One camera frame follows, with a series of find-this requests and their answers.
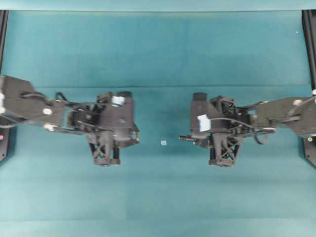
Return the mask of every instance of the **white label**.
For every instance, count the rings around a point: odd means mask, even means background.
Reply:
[[[211,120],[207,115],[200,115],[197,117],[199,120],[199,131],[204,132],[211,129]]]
[[[125,97],[123,96],[112,96],[112,104],[114,106],[122,105],[125,102]]]

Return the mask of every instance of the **robotic arm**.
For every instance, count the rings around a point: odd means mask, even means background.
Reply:
[[[119,165],[119,149],[139,143],[131,92],[104,93],[94,103],[70,102],[61,92],[49,100],[28,81],[1,76],[0,117],[6,120],[0,128],[26,123],[50,132],[86,134],[96,165]]]
[[[237,107],[233,98],[218,96],[207,101],[205,93],[195,93],[191,102],[191,134],[179,139],[210,149],[210,165],[233,166],[246,137],[254,137],[263,145],[278,127],[288,127],[303,138],[316,136],[315,99],[290,97]]]

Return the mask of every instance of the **metal bracket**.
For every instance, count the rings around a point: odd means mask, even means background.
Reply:
[[[302,24],[311,71],[312,90],[316,89],[316,10],[302,11]],[[303,138],[305,158],[316,166],[316,138]]]
[[[4,41],[5,41],[5,33],[6,26],[8,21],[9,11],[0,11],[0,72],[2,66],[2,57],[4,50]],[[8,143],[10,136],[10,128],[1,128],[0,129],[0,161],[6,158],[8,153]]]

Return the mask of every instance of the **mounting plate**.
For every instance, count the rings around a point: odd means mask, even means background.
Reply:
[[[303,143],[305,158],[316,166],[316,137],[304,138]]]
[[[8,154],[10,139],[10,128],[0,128],[0,162],[6,158]]]

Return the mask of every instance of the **wire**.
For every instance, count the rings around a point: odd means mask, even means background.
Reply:
[[[31,117],[31,118],[26,119],[26,120],[23,120],[23,121],[16,121],[16,122],[13,123],[13,124],[7,124],[7,125],[0,124],[0,128],[13,128],[13,127],[16,127],[16,126],[21,125],[21,124],[32,123],[32,120],[34,120],[34,119],[42,119],[42,118],[45,118],[45,117],[49,117],[49,116],[55,115],[56,113],[59,113],[59,112],[64,112],[64,109],[55,110],[55,111],[53,111],[53,113],[50,114],[50,115],[34,116],[34,117]]]
[[[258,143],[259,145],[264,145],[268,140],[268,135],[265,134],[265,137],[264,137],[262,142],[259,140],[258,135],[255,135],[254,139],[255,139],[256,143]]]
[[[44,100],[45,104],[47,105],[52,105],[52,102],[49,101],[49,99],[47,98],[46,95],[40,93],[40,92],[37,92],[37,91],[34,91],[34,92],[25,92],[21,95],[22,98],[30,98],[30,97],[39,97],[41,99]]]
[[[240,123],[240,124],[242,124],[242,125],[244,125],[244,126],[246,126],[246,127],[249,127],[249,128],[253,128],[253,129],[257,129],[256,127],[254,127],[254,126],[251,126],[251,125],[249,125],[249,124],[247,124],[247,123],[245,123],[245,122],[242,122],[242,121],[239,121],[239,120],[237,120],[237,119],[233,119],[233,118],[210,118],[209,119],[210,121],[214,121],[214,120],[227,120],[227,121],[231,121],[231,122],[237,122],[237,123]]]
[[[62,92],[57,92],[56,93],[56,95],[55,95],[55,99],[56,100],[59,100],[59,96],[63,99],[63,101],[67,101],[68,102],[68,100],[67,100],[67,98],[64,96],[64,94],[62,93]]]

